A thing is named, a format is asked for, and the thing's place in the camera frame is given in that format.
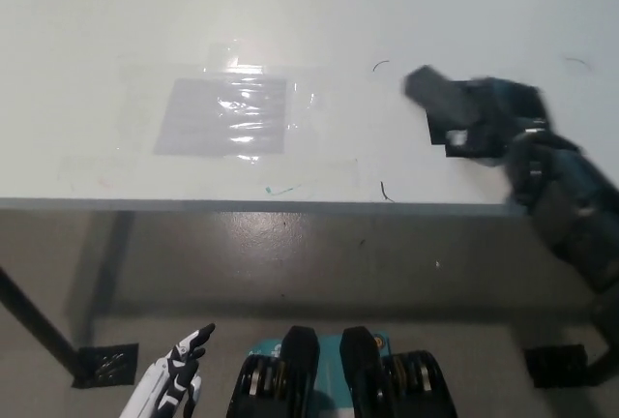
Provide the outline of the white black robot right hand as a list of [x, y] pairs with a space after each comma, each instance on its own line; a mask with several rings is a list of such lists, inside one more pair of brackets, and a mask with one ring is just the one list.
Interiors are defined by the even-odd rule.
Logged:
[[535, 86], [496, 77], [461, 80], [456, 86], [479, 109], [480, 119], [464, 131], [446, 133], [449, 157], [496, 163], [518, 135], [551, 129], [541, 91]]

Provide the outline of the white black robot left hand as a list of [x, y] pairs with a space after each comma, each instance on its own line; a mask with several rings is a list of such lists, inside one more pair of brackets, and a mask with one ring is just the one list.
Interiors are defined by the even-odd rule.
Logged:
[[133, 390], [120, 418], [172, 418], [185, 401], [184, 417], [192, 417], [199, 401], [202, 378], [199, 359], [216, 329], [210, 323], [175, 344], [152, 363]]

